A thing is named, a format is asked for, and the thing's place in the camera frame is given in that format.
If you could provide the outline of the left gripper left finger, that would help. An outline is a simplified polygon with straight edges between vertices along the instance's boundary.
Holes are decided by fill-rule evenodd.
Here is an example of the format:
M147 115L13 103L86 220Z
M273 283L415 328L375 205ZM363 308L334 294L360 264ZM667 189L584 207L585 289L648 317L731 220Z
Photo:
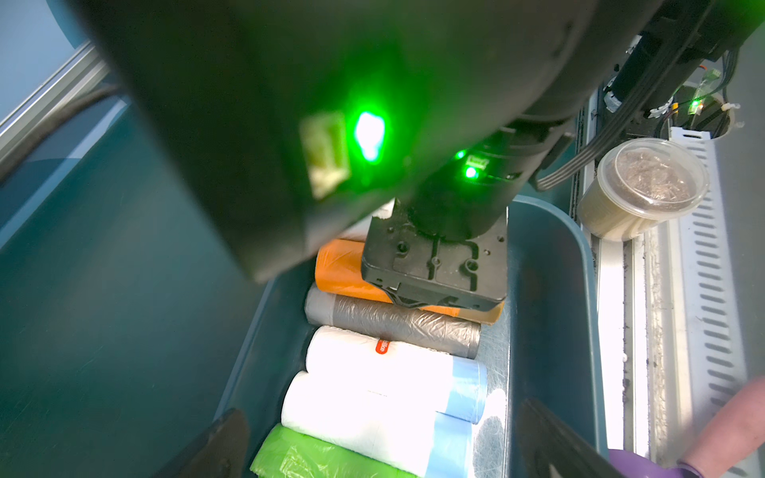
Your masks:
M241 477L248 443L246 416L242 410L231 408L153 477Z

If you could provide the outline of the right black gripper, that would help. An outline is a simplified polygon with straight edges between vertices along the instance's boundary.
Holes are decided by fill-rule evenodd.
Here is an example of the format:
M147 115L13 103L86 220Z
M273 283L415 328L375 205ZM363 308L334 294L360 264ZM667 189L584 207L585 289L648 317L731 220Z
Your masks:
M372 221L363 279L404 308L494 309L507 294L509 244L529 233L515 199L574 139L569 127L502 127L458 151Z

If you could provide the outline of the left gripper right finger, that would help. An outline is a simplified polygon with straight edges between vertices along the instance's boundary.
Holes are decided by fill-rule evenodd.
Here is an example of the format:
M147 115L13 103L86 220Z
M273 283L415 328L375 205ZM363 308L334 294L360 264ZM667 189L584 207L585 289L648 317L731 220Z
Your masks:
M528 477L622 477L539 400L524 400L520 406L518 448Z

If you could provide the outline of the green roll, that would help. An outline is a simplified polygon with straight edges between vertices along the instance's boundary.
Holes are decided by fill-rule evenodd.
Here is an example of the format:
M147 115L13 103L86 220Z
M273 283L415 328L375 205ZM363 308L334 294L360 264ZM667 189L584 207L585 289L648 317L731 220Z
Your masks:
M267 435L250 465L257 477L414 477L281 424Z

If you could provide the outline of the dark grey trash bag roll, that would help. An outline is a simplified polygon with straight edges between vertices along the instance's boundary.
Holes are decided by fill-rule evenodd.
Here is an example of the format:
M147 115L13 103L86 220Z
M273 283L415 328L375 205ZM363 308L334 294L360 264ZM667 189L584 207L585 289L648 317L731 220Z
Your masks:
M316 286L307 293L304 311L315 326L405 342L467 359L478 355L480 324L444 314L326 293Z

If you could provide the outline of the white roll red label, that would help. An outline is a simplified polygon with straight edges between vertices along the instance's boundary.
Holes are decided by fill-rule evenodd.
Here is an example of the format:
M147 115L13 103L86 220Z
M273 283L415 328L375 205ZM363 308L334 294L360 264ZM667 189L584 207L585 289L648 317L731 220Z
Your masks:
M477 360L330 326L310 340L306 369L473 424L488 396L487 368Z

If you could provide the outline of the orange trash bag roll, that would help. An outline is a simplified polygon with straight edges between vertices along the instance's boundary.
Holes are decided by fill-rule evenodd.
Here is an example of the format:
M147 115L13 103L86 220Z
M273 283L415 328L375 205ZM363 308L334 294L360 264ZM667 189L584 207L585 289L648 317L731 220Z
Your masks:
M316 260L316 285L326 293L392 305L392 300L384 291L369 284L362 277L364 246L362 242L343 239L332 240L323 246ZM503 305L500 304L489 312L442 306L426 306L422 307L422 310L478 324L493 325L500 319Z

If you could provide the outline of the white blue trash bag roll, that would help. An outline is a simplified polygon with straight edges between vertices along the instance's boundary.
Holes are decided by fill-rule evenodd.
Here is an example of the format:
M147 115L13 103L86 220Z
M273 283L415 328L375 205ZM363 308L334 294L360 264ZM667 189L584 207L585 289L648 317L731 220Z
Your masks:
M467 477L472 424L346 384L298 372L281 424L418 477Z

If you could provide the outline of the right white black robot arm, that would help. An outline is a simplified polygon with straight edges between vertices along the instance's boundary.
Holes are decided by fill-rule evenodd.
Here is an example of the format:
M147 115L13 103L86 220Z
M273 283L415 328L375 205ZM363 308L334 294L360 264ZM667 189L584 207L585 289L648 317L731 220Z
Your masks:
M76 1L77 18L246 273L384 203L363 277L408 308L506 296L505 209L552 188L760 1Z

